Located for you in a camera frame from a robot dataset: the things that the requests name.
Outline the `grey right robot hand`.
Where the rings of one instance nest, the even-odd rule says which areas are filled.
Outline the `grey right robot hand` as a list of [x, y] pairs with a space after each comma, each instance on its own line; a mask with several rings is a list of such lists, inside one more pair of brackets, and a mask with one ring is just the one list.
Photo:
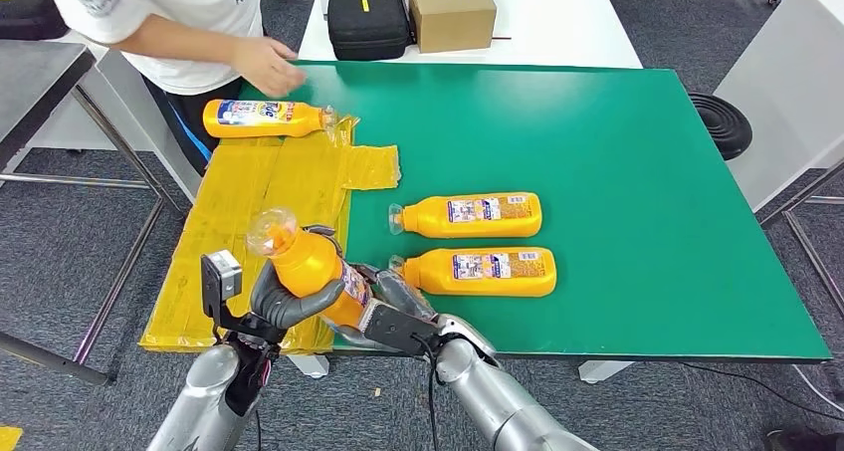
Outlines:
[[373, 296], [368, 306], [376, 317], [365, 316], [358, 328], [336, 326], [335, 333], [357, 347], [421, 355], [423, 345], [416, 338], [431, 344], [437, 333], [438, 314], [427, 299], [392, 270], [367, 264], [351, 267], [367, 281]]

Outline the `person's right hand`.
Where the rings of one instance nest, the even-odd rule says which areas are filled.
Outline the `person's right hand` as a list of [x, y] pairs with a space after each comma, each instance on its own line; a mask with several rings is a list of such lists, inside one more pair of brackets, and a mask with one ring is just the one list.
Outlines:
[[304, 71], [291, 63], [295, 58], [290, 48], [273, 38], [237, 38], [230, 65], [261, 93], [279, 99], [306, 81]]

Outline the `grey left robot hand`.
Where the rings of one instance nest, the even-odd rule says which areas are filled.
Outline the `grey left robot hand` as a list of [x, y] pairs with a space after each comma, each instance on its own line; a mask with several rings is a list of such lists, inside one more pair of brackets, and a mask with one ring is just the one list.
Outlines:
[[264, 259], [251, 293], [252, 311], [278, 329], [321, 316], [338, 326], [337, 303], [344, 300], [341, 250], [334, 230], [302, 227], [292, 220], [261, 226], [248, 241]]

